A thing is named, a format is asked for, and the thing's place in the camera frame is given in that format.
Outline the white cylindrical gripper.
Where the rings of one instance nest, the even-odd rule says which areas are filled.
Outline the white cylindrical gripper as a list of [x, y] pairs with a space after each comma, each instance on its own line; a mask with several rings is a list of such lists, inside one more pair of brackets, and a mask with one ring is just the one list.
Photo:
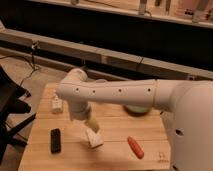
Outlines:
[[69, 104], [70, 117], [80, 121], [86, 120], [85, 125], [97, 133], [100, 127], [97, 120], [94, 117], [90, 117], [90, 112], [91, 107], [88, 102], [74, 102]]

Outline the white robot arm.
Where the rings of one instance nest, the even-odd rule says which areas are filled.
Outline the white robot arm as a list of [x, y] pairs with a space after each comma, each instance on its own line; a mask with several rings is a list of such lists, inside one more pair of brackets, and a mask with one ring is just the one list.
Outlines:
[[171, 171], [213, 171], [213, 81], [148, 79], [90, 82], [70, 70], [56, 94], [76, 120], [90, 117], [90, 102], [141, 106], [174, 116]]

